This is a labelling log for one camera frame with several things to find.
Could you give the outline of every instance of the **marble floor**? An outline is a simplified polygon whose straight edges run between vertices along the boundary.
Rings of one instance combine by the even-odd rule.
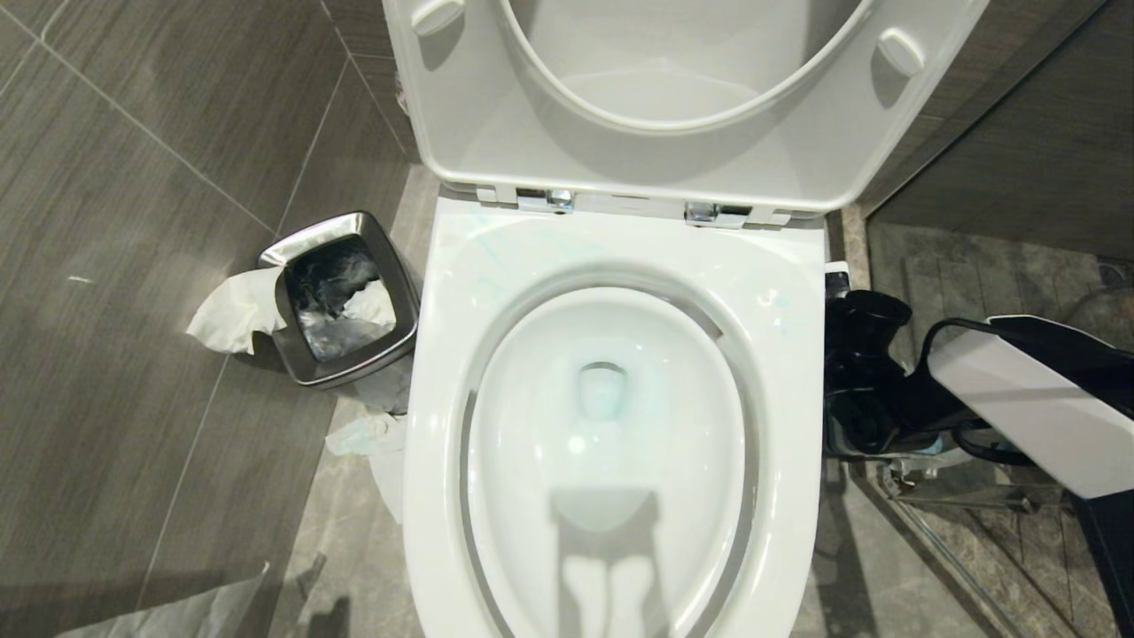
[[[873,289],[902,298],[913,308],[909,325],[891,348],[891,356],[900,361],[913,364],[925,333],[946,316],[1035,314],[1117,348],[1134,349],[1129,288],[1134,269],[1128,263],[1112,262],[1100,270],[1094,255],[1048,246],[886,222],[871,222],[868,229]],[[939,340],[950,339],[949,331]],[[1012,474],[1002,466],[970,461],[942,470],[932,483],[950,484],[945,492],[972,493],[1008,483],[1021,485],[1021,477]],[[936,487],[929,483],[919,490]],[[1040,471],[1024,477],[1024,483],[1055,484]],[[936,537],[962,564],[965,578],[1018,633],[1117,635],[1086,541],[1069,508],[1052,503],[1024,514],[919,505],[907,508],[906,514],[912,526]]]
[[[418,271],[437,187],[415,167],[391,231]],[[340,400],[330,431],[362,410]],[[826,462],[815,551],[793,636],[999,636],[852,476],[846,465]],[[323,452],[270,636],[422,636],[401,528],[383,507],[366,459]]]

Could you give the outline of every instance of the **tissue paper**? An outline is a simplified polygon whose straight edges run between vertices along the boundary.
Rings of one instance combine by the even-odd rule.
[[[395,324],[398,323],[398,317],[393,314],[393,301],[390,300],[390,292],[380,280],[371,281],[366,283],[365,288],[355,292],[342,306],[342,315],[378,324],[387,331],[393,330]]]
[[[276,305],[276,280],[284,267],[234,274],[217,286],[185,332],[217,352],[252,351],[252,333],[272,334],[287,326]]]
[[[336,457],[357,454],[370,461],[386,509],[401,525],[401,471],[405,466],[405,417],[379,415],[355,419],[327,437]]]

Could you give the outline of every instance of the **trash can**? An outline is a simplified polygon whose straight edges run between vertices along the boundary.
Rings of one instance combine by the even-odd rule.
[[[405,414],[421,297],[378,221],[365,211],[320,221],[276,241],[260,254],[259,265],[284,266],[276,303],[287,327],[272,340],[291,378],[382,412]],[[392,326],[345,312],[373,281],[389,294]]]

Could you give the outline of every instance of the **chrome hinge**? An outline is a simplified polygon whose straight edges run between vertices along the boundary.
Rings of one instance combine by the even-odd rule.
[[[713,228],[742,228],[748,220],[752,206],[685,202],[685,221],[693,226]]]
[[[535,212],[570,212],[575,209],[575,193],[565,189],[516,188],[519,210]]]
[[[772,207],[753,209],[750,205],[685,202],[685,222],[691,226],[712,228],[743,228],[745,223],[782,226],[790,219],[790,212]]]

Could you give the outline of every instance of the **white toilet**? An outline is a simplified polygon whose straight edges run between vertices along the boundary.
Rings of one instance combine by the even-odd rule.
[[[386,0],[437,206],[404,531],[431,637],[787,636],[822,213],[987,0]]]

